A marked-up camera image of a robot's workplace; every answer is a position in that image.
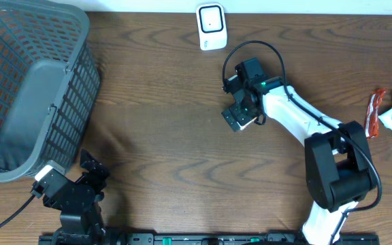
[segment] wood grain surface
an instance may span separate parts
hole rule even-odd
[[[391,89],[380,111],[392,104],[392,16],[227,14],[228,45],[209,52],[199,49],[195,14],[88,17],[103,84],[82,147],[112,172],[100,203],[110,226],[265,233],[299,229],[308,218],[301,144],[276,121],[234,133],[221,116],[233,103],[221,90],[223,61],[246,40],[275,45],[290,83],[330,117],[362,123],[376,88]],[[280,75],[274,54],[258,45],[237,52],[227,75],[254,56]],[[351,214],[343,231],[376,232],[392,244],[392,132],[380,124],[369,143],[382,201]],[[68,176],[80,172],[75,166]],[[0,222],[28,199],[32,183],[0,184]],[[0,244],[36,244],[59,224],[59,212],[35,200],[0,230]]]

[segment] red wrapper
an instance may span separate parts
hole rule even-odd
[[[365,136],[368,139],[379,136],[378,108],[386,92],[386,88],[380,88],[370,97],[364,124]]]

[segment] gray plastic basket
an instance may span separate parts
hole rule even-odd
[[[0,0],[0,182],[74,161],[99,90],[87,15],[44,0]]]

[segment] robotic arm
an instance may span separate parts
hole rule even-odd
[[[222,113],[225,120],[238,131],[252,122],[262,125],[266,117],[273,118],[305,146],[306,180],[314,203],[301,232],[310,244],[328,245],[330,241],[337,241],[341,230],[338,223],[343,213],[365,198],[366,193],[376,186],[376,178],[370,175],[369,166],[361,156],[357,157],[354,148],[333,129],[322,125],[293,103],[285,89],[305,109],[333,128],[343,130],[371,159],[362,126],[357,122],[343,125],[319,112],[299,97],[292,86],[285,88],[282,78],[269,78],[256,58],[240,63],[235,70],[237,75],[225,81],[225,92],[231,93],[235,99],[235,103]],[[346,153],[346,160],[335,162],[333,155]]]

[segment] white wall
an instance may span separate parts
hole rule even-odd
[[[392,14],[392,0],[52,0],[84,11],[193,13],[217,2],[227,13]]]

